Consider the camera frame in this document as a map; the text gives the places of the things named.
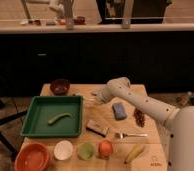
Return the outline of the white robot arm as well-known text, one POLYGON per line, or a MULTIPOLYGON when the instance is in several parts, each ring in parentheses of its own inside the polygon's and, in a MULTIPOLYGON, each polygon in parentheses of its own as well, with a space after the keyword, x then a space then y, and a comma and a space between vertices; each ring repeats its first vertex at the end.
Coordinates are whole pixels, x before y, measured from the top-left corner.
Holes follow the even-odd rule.
POLYGON ((171 133, 167 171, 194 171, 194 106, 177 108, 130 89, 130 80, 109 80, 97 92, 97 100, 108 103, 121 98, 160 122, 171 133))

